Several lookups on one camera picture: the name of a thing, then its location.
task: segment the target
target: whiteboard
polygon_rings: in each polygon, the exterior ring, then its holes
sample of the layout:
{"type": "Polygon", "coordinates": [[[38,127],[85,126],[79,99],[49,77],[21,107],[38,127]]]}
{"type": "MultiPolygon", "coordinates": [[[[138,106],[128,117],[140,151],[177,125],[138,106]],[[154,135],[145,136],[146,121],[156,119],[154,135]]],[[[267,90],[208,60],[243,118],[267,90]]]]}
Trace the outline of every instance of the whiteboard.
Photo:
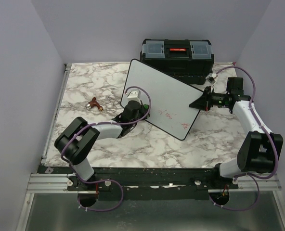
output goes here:
{"type": "MultiPolygon", "coordinates": [[[[151,97],[150,117],[147,121],[178,140],[184,140],[195,122],[199,110],[189,104],[202,95],[202,91],[160,72],[140,61],[130,63],[124,89],[138,86],[151,97]]],[[[147,96],[141,92],[141,100],[148,104],[147,96]]],[[[121,106],[128,103],[123,94],[121,106]]]]}

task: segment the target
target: tabletop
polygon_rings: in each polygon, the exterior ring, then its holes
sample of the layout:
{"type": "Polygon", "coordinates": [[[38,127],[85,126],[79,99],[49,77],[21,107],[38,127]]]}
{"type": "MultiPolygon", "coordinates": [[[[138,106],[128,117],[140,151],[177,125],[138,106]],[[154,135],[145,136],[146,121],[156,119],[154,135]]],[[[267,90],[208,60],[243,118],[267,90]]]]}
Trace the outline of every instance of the tabletop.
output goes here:
{"type": "MultiPolygon", "coordinates": [[[[213,71],[230,65],[214,64],[213,71]]],[[[129,63],[72,64],[45,166],[67,166],[53,143],[76,117],[81,116],[89,123],[102,122],[123,111],[120,100],[128,68],[129,63]],[[85,107],[93,97],[103,106],[103,111],[85,107]]],[[[215,92],[224,93],[227,78],[235,76],[233,68],[222,71],[215,92]]],[[[203,90],[208,85],[195,86],[203,90]]],[[[199,113],[184,141],[143,121],[121,139],[97,141],[87,158],[93,167],[214,167],[235,158],[244,139],[237,117],[229,109],[213,107],[209,112],[199,113]]]]}

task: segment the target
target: red label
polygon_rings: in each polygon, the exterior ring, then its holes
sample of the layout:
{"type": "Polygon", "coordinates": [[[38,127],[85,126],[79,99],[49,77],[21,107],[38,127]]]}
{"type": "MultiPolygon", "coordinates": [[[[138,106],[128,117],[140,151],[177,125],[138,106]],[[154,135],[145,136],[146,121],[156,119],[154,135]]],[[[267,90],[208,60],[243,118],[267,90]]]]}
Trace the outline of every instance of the red label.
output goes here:
{"type": "Polygon", "coordinates": [[[170,48],[170,51],[186,51],[185,48],[170,48]]]}

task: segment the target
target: white wall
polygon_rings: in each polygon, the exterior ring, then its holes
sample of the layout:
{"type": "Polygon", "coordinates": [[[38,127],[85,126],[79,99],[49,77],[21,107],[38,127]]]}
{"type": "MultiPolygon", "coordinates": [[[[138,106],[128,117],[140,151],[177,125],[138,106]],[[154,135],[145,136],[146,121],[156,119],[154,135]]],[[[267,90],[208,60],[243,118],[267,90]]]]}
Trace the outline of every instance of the white wall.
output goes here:
{"type": "MultiPolygon", "coordinates": [[[[274,133],[284,137],[278,174],[285,197],[285,0],[272,0],[237,66],[255,79],[255,105],[261,118],[274,133]]],[[[252,92],[249,81],[246,90],[252,92]]]]}
{"type": "Polygon", "coordinates": [[[32,0],[64,62],[129,61],[144,39],[209,39],[234,62],[270,0],[32,0]]]}
{"type": "Polygon", "coordinates": [[[15,230],[63,72],[30,0],[0,1],[0,231],[15,230]]]}

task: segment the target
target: toolbox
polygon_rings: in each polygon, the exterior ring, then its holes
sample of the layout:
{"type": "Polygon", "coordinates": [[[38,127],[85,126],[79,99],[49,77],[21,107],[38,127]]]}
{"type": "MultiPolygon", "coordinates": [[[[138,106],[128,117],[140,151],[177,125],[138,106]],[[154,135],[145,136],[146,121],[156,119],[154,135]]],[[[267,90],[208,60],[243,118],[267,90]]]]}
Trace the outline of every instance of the toolbox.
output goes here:
{"type": "Polygon", "coordinates": [[[145,39],[140,61],[187,84],[203,85],[214,54],[209,40],[145,39]]]}

